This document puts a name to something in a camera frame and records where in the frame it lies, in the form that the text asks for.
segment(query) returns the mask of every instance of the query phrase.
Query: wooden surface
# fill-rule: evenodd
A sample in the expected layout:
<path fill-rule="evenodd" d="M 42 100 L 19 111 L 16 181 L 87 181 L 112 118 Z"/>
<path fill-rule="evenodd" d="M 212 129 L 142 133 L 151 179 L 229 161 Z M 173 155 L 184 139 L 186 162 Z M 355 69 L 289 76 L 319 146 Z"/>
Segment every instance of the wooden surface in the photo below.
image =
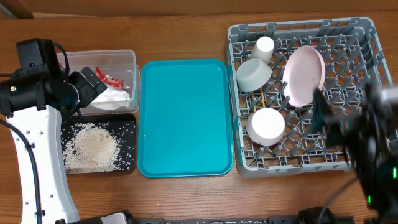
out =
<path fill-rule="evenodd" d="M 57 41 L 66 51 L 133 49 L 142 68 L 152 60 L 224 61 L 226 33 L 233 24 L 357 16 L 373 19 L 396 80 L 398 13 L 388 11 L 0 21 L 0 73 L 19 67 L 15 44 L 34 37 Z M 0 142 L 0 223 L 19 223 L 22 197 L 16 151 L 9 130 L 2 126 Z M 81 218 L 123 209 L 137 218 L 245 218 L 295 215 L 323 205 L 350 176 L 348 172 L 322 172 L 244 179 L 234 166 L 222 177 L 147 179 L 135 169 L 124 174 L 69 175 L 68 183 Z M 354 215 L 357 222 L 373 215 L 358 184 L 333 202 L 331 210 Z"/>
<path fill-rule="evenodd" d="M 265 12 L 398 10 L 395 0 L 12 0 L 32 13 L 87 16 L 204 15 Z"/>

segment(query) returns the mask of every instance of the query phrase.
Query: black tray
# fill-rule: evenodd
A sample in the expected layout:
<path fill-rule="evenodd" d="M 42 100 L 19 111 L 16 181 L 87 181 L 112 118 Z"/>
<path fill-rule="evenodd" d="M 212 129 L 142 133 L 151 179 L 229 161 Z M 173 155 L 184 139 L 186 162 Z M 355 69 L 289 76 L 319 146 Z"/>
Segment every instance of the black tray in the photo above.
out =
<path fill-rule="evenodd" d="M 73 137 L 73 126 L 77 123 L 93 123 L 97 127 L 101 127 L 109 131 L 112 137 L 120 139 L 120 152 L 114 163 L 119 162 L 121 158 L 121 170 L 113 170 L 109 172 L 132 171 L 135 168 L 136 156 L 136 118 L 132 114 L 105 114 L 82 116 L 80 119 L 71 119 L 61 126 L 61 138 L 70 139 Z M 62 151 L 65 150 L 66 141 L 61 141 Z"/>

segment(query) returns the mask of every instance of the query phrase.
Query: cable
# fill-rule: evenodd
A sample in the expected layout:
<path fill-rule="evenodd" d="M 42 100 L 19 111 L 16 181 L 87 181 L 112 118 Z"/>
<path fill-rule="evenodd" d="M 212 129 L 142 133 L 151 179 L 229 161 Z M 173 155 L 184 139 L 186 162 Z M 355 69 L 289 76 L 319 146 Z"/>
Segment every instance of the cable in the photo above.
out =
<path fill-rule="evenodd" d="M 7 121 L 1 120 L 1 119 L 0 119 L 0 124 L 11 129 L 12 131 L 14 131 L 19 136 L 19 138 L 22 140 L 22 142 L 24 142 L 24 144 L 25 144 L 25 147 L 26 147 L 27 152 L 30 157 L 30 163 L 32 164 L 32 170 L 33 170 L 33 180 L 34 180 L 34 185 L 35 185 L 35 197 L 36 197 L 37 224 L 42 224 L 42 204 L 41 204 L 41 200 L 40 200 L 39 174 L 37 173 L 37 165 L 36 165 L 35 156 L 33 154 L 32 145 L 29 144 L 29 141 L 24 136 L 24 134 L 20 130 L 18 130 L 14 125 L 8 123 Z"/>
<path fill-rule="evenodd" d="M 52 44 L 54 46 L 58 47 L 61 50 L 63 56 L 65 57 L 65 77 L 64 78 L 68 78 L 70 69 L 69 69 L 69 61 L 68 61 L 67 53 L 66 53 L 65 49 L 60 44 L 58 44 L 56 42 L 52 42 Z"/>
<path fill-rule="evenodd" d="M 357 177 L 349 180 L 347 183 L 345 183 L 343 186 L 341 186 L 340 189 L 338 189 L 335 193 L 333 193 L 333 195 L 326 201 L 326 203 L 324 204 L 321 212 L 319 213 L 317 224 L 320 224 L 321 218 L 322 218 L 323 214 L 325 213 L 326 209 L 328 209 L 328 207 L 331 204 L 331 202 L 334 199 L 336 199 L 341 193 L 343 193 L 349 186 L 351 186 L 353 183 L 355 183 L 357 180 L 358 180 Z"/>

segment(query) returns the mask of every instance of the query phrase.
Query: pink plate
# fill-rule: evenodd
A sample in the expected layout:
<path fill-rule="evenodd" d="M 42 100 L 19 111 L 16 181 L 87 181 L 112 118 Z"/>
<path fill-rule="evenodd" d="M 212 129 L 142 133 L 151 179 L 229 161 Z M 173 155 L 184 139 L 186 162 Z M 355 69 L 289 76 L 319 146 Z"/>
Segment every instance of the pink plate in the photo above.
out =
<path fill-rule="evenodd" d="M 286 63 L 283 81 L 287 82 L 285 96 L 289 103 L 302 107 L 312 102 L 313 90 L 323 87 L 325 62 L 321 54 L 310 46 L 299 47 Z"/>

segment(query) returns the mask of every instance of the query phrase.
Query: red candy wrapper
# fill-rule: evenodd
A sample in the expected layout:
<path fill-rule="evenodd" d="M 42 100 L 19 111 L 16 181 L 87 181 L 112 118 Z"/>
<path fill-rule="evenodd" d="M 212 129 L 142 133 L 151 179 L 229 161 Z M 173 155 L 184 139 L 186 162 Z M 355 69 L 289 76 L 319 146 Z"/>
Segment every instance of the red candy wrapper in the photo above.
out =
<path fill-rule="evenodd" d="M 113 86 L 115 89 L 123 91 L 124 89 L 124 80 L 119 80 L 117 78 L 110 77 L 109 75 L 105 75 L 100 68 L 97 67 L 95 70 L 95 74 L 97 77 L 104 83 L 107 83 Z"/>

